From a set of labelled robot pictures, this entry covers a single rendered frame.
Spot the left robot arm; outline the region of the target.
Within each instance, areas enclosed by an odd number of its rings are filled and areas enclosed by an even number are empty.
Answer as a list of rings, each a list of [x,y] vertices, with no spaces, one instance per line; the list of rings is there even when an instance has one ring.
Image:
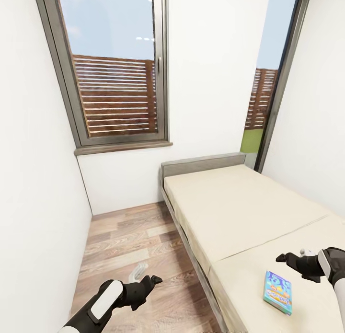
[[[94,295],[57,333],[101,333],[116,307],[131,306],[132,311],[144,303],[146,297],[162,279],[156,275],[145,276],[149,265],[139,264],[129,276],[129,284],[118,280],[107,280]]]

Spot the board game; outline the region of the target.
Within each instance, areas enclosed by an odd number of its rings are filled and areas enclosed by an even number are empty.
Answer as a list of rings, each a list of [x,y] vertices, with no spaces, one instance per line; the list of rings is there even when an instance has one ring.
[[[291,282],[267,270],[265,276],[264,300],[286,314],[291,315]]]

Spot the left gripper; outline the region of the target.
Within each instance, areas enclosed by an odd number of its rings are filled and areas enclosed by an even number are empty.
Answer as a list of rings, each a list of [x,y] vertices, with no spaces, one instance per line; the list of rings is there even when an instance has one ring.
[[[161,282],[162,279],[160,277],[153,275],[152,277],[145,276],[139,283],[131,283],[134,288],[134,299],[130,304],[132,311],[136,311],[154,289],[155,284]]]

